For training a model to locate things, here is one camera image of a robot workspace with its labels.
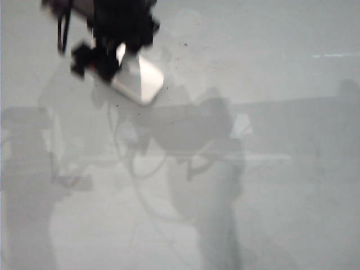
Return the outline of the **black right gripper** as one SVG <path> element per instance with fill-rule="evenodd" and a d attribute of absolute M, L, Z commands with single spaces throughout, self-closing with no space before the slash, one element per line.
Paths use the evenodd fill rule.
<path fill-rule="evenodd" d="M 95 71 L 107 84 L 121 70 L 116 49 L 125 43 L 131 52 L 153 44 L 160 23 L 153 18 L 152 8 L 157 1 L 94 1 L 93 36 L 103 47 L 93 50 L 87 43 L 79 43 L 71 50 L 70 71 L 84 80 L 86 71 Z"/>

